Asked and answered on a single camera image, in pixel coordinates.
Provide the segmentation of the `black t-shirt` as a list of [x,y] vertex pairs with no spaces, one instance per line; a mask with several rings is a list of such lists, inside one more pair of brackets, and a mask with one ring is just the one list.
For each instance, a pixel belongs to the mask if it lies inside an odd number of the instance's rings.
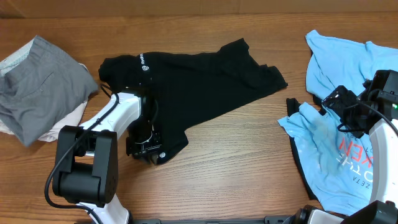
[[155,165],[175,157],[188,139],[185,131],[287,87],[275,66],[259,65],[244,39],[213,53],[148,52],[106,58],[98,70],[114,92],[145,90],[155,98],[154,128],[161,147]]

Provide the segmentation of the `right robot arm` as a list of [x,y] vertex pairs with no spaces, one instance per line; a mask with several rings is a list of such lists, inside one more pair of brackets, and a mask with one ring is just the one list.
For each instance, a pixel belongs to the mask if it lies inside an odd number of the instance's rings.
[[373,149],[369,205],[339,222],[397,223],[397,72],[378,70],[363,86],[355,95],[340,85],[322,102],[340,117],[339,131],[367,134]]

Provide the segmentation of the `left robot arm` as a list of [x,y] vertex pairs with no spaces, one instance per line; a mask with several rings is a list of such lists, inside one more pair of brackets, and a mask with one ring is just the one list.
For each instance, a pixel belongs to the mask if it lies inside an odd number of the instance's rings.
[[44,195],[52,207],[84,210],[93,223],[132,223],[116,195],[118,140],[127,132],[126,154],[156,163],[162,146],[154,128],[159,105],[145,88],[126,87],[108,96],[109,103],[89,121],[61,129]]

